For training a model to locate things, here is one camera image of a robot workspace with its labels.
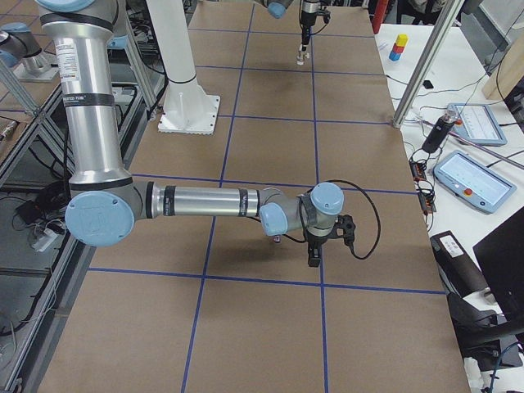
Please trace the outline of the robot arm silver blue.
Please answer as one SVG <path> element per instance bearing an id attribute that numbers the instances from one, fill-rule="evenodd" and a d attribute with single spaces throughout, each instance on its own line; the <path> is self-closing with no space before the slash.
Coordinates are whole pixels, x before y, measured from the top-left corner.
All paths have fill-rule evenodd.
<path id="1" fill-rule="evenodd" d="M 90 246 L 112 246 L 140 219 L 157 216 L 257 218 L 264 232 L 302 231 L 308 263 L 322 260 L 323 244 L 355 240 L 352 218 L 342 214 L 344 195 L 334 183 L 289 197 L 278 189 L 159 186 L 135 182 L 124 167 L 111 92 L 108 47 L 126 26 L 121 1 L 41 1 L 43 31 L 54 42 L 75 170 L 65 223 Z"/>
<path id="2" fill-rule="evenodd" d="M 258 3 L 264 7 L 273 18 L 280 19 L 286 14 L 292 1 L 268 0 L 258 1 Z M 312 31 L 319 17 L 323 19 L 324 25 L 327 25 L 331 19 L 331 12 L 328 10 L 328 3 L 326 1 L 299 1 L 298 21 L 301 30 L 301 42 L 298 51 L 299 58 L 309 56 L 308 47 L 311 37 L 322 30 L 320 29 L 317 32 Z"/>

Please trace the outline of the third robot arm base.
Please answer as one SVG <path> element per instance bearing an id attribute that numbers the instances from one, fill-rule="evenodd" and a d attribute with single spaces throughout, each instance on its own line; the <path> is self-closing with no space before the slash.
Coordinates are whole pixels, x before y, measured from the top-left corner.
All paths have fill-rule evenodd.
<path id="1" fill-rule="evenodd" d="M 23 82 L 49 83 L 58 73 L 56 56 L 45 52 L 21 22 L 1 26 L 1 60 Z"/>

